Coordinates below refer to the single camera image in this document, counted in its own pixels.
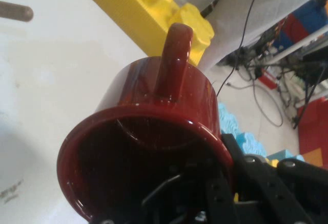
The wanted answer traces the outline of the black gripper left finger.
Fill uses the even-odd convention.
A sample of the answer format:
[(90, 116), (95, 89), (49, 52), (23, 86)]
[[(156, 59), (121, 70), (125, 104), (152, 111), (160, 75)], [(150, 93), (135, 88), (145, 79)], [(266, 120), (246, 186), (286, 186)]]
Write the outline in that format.
[(228, 181), (213, 158), (177, 169), (144, 197), (141, 209), (143, 223), (237, 223)]

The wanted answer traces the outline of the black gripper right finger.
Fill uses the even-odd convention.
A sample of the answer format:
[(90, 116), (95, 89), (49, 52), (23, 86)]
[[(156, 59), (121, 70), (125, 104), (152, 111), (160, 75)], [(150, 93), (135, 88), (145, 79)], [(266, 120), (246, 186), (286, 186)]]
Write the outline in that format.
[(244, 155), (231, 134), (221, 136), (233, 160), (240, 212), (255, 223), (327, 223), (327, 170), (289, 158), (276, 167)]

